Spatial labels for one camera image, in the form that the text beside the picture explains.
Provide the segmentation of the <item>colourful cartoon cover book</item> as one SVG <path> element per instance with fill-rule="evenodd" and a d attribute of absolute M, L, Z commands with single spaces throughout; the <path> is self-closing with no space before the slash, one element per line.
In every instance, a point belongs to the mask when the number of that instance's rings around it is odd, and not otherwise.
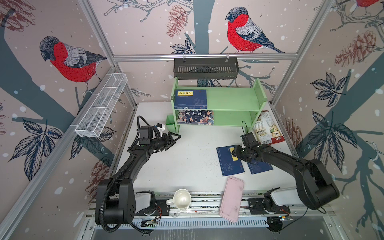
<path fill-rule="evenodd" d="M 180 125 L 214 125 L 214 112 L 209 110 L 178 110 L 176 117 Z"/>

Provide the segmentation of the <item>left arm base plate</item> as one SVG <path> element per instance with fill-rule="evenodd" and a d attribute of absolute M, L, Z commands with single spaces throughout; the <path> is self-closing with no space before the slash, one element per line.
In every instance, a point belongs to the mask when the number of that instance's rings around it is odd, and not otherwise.
<path fill-rule="evenodd" d="M 153 191 L 141 191 L 135 193 L 136 212 L 135 217 L 159 217 L 169 216 L 170 206 L 166 200 L 159 199 Z"/>

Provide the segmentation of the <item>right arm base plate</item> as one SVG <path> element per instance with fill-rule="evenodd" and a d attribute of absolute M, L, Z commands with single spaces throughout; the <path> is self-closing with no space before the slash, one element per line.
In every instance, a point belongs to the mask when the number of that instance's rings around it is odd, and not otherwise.
<path fill-rule="evenodd" d="M 250 198 L 248 202 L 248 210 L 250 210 L 252 215 L 262 215 L 262 214 L 282 214 L 282 215 L 291 215 L 290 208 L 288 205 L 277 205 L 277 203 L 272 198 L 272 193 L 280 188 L 274 188 L 272 190 L 264 193 L 263 198 Z"/>

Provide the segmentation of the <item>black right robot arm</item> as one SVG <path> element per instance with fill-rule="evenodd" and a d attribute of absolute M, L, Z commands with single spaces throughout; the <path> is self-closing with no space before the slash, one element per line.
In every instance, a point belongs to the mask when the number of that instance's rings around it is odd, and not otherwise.
<path fill-rule="evenodd" d="M 340 196 L 331 175 L 317 159 L 299 159 L 269 145 L 252 148 L 237 145 L 232 155 L 247 163 L 251 160 L 265 162 L 290 174 L 295 178 L 300 201 L 311 210 L 317 210 Z"/>

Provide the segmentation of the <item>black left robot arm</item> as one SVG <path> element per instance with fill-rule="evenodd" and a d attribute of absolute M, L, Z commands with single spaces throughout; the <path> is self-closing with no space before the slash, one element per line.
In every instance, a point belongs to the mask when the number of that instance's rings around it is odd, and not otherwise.
<path fill-rule="evenodd" d="M 110 179 L 102 180 L 97 187 L 96 224 L 107 233 L 115 232 L 123 224 L 133 224 L 137 212 L 135 178 L 152 154 L 167 151 L 180 138 L 181 135 L 172 132 L 143 141 L 136 136 L 128 149 L 128 160 Z"/>

